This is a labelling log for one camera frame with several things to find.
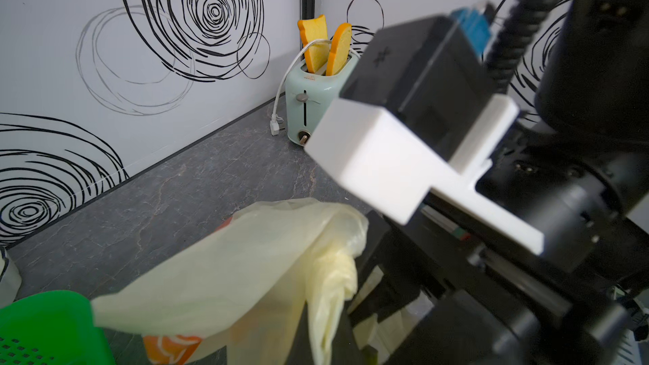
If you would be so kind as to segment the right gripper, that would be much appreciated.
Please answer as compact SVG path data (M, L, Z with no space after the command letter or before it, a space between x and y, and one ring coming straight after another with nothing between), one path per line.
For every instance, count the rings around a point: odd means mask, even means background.
M432 309L391 364L613 364L631 358L629 303L648 285L648 237L627 217L648 191L648 148L513 128L478 192L535 226L530 253L439 196L409 223L371 213L359 280L378 285L352 326Z

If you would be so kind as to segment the yellow plastic bag with oranges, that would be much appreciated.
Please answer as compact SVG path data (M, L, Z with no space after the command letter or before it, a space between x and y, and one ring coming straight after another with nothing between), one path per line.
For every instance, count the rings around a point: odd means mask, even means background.
M317 199L258 202L120 292L91 301L96 326L140 335L154 364L225 349L231 364L329 364L343 314L387 279L362 281L368 219Z

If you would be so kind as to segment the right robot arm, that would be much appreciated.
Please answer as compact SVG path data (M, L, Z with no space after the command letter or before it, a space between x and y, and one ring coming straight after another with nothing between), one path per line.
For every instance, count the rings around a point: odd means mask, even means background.
M517 0L484 63L448 16L379 31L342 95L382 106L448 162L490 95L562 0ZM648 193L648 0L573 0L548 53L532 128L514 123L477 191L484 217L437 191L420 199L463 231L417 211L392 217L362 265L386 280L351 316L386 318L417 289L433 310L391 364L605 364L648 286L648 236L628 213Z

